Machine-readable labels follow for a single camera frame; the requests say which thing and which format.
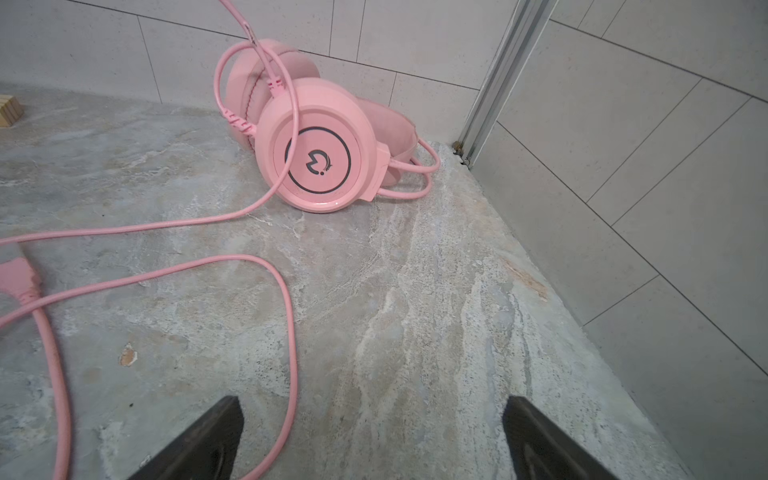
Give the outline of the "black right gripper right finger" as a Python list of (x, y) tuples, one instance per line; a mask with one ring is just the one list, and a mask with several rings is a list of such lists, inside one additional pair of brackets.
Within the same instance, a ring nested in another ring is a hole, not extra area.
[(510, 396), (502, 426), (517, 479), (617, 480), (523, 396)]

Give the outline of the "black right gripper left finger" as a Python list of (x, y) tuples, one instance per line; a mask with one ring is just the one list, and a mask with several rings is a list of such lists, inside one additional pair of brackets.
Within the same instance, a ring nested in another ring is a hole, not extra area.
[(224, 396), (129, 479), (230, 479), (243, 429), (238, 397)]

